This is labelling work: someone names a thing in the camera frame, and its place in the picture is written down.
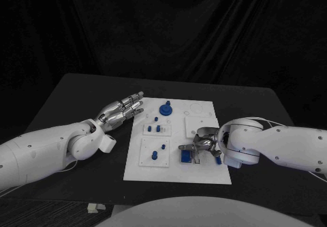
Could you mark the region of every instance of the black table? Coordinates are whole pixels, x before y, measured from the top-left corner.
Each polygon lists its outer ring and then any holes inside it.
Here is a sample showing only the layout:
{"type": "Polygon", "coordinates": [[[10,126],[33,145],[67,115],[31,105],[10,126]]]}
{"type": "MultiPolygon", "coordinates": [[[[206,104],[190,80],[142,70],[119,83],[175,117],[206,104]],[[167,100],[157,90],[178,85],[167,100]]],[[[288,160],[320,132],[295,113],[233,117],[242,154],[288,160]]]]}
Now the black table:
{"type": "MultiPolygon", "coordinates": [[[[66,74],[26,132],[93,118],[108,103],[138,91],[145,97],[211,101],[219,125],[249,116],[292,125],[268,88],[66,74]]],[[[128,120],[109,133],[116,139],[109,154],[98,151],[75,169],[24,185],[5,198],[137,205],[167,197],[213,196],[279,212],[327,214],[327,184],[305,171],[276,166],[263,156],[259,164],[229,167],[232,185],[122,181],[131,128],[128,120]]]]}

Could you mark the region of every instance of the robotic hand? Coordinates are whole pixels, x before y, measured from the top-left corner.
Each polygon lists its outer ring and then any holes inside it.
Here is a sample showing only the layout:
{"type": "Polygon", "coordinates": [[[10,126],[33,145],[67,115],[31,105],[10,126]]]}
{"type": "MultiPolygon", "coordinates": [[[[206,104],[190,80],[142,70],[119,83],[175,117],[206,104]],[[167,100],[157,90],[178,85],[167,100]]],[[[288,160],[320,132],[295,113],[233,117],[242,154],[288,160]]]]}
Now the robotic hand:
{"type": "Polygon", "coordinates": [[[327,174],[327,131],[320,129],[281,125],[263,130],[256,121],[242,118],[220,129],[200,128],[193,143],[178,149],[191,151],[194,162],[200,150],[214,157],[223,152],[223,163],[235,168],[256,164],[263,154],[281,166],[327,174]]]}
{"type": "Polygon", "coordinates": [[[142,92],[103,107],[96,118],[29,132],[0,145],[0,190],[59,172],[96,150],[109,153],[115,140],[105,132],[142,112],[142,92]]]}

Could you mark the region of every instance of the white board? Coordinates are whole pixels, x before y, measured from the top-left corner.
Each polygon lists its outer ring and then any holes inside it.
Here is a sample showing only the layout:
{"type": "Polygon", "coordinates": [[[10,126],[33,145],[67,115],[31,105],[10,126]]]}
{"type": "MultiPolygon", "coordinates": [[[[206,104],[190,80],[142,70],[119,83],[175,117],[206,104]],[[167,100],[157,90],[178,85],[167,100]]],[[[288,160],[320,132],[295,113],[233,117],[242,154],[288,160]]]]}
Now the white board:
{"type": "MultiPolygon", "coordinates": [[[[190,144],[193,141],[193,138],[186,137],[186,116],[199,117],[197,121],[201,122],[203,120],[203,122],[210,122],[210,127],[217,128],[219,124],[213,103],[207,101],[162,98],[142,98],[142,103],[141,107],[144,108],[144,112],[134,117],[124,180],[232,184],[227,166],[224,164],[216,164],[216,159],[207,151],[199,152],[200,164],[180,162],[180,150],[177,147],[178,145],[190,144]],[[165,104],[167,100],[170,101],[173,113],[168,116],[162,116],[158,112],[158,108],[165,104]],[[168,133],[168,135],[155,136],[155,128],[152,128],[152,133],[147,134],[145,129],[148,125],[170,125],[171,133],[168,133]],[[141,140],[150,138],[168,140],[168,167],[139,165],[139,159],[142,159],[141,155],[144,154],[144,151],[141,152],[141,140]]],[[[147,151],[145,157],[148,161],[151,161],[151,149],[147,151]]]]}

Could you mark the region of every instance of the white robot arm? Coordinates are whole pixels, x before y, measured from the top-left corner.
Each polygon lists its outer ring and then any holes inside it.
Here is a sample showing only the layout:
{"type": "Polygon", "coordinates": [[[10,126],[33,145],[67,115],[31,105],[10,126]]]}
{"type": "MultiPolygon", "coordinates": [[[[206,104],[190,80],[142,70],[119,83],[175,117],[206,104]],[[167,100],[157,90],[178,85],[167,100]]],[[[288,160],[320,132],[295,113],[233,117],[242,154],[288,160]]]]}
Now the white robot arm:
{"type": "Polygon", "coordinates": [[[235,168],[256,164],[263,154],[281,166],[327,174],[327,131],[276,126],[263,130],[253,120],[236,119],[220,129],[200,128],[187,150],[207,150],[213,156],[223,152],[223,163],[235,168]]]}
{"type": "Polygon", "coordinates": [[[115,140],[105,132],[142,109],[142,92],[105,106],[96,118],[26,133],[0,145],[0,190],[34,182],[59,172],[98,149],[109,153],[115,140]]]}

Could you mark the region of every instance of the white panel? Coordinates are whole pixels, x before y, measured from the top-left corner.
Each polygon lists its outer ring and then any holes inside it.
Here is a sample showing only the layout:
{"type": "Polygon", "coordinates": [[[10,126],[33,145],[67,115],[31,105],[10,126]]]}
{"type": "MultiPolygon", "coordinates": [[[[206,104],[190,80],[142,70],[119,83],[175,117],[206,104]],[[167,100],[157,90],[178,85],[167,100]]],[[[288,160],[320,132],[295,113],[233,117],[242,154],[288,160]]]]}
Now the white panel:
{"type": "Polygon", "coordinates": [[[178,145],[190,144],[193,138],[186,137],[186,116],[216,119],[213,103],[207,101],[142,98],[144,112],[134,117],[129,149],[125,161],[125,181],[158,181],[184,183],[214,183],[232,184],[224,164],[217,165],[214,157],[207,151],[200,151],[200,164],[180,163],[178,145]],[[173,113],[162,116],[158,108],[170,101],[173,113]],[[155,138],[154,135],[144,135],[144,125],[170,125],[171,136],[158,136],[158,139],[168,139],[170,154],[168,167],[139,166],[141,139],[155,138]]]}
{"type": "Polygon", "coordinates": [[[145,124],[142,129],[142,135],[171,136],[171,126],[160,125],[160,132],[157,132],[157,125],[158,124],[145,124]]]}
{"type": "Polygon", "coordinates": [[[213,127],[213,125],[217,125],[217,119],[209,118],[209,117],[186,117],[186,137],[194,138],[196,131],[201,127],[213,127]]]}
{"type": "Polygon", "coordinates": [[[139,151],[139,166],[168,167],[168,139],[142,138],[139,151]],[[151,154],[157,151],[157,159],[152,160],[151,154]]]}

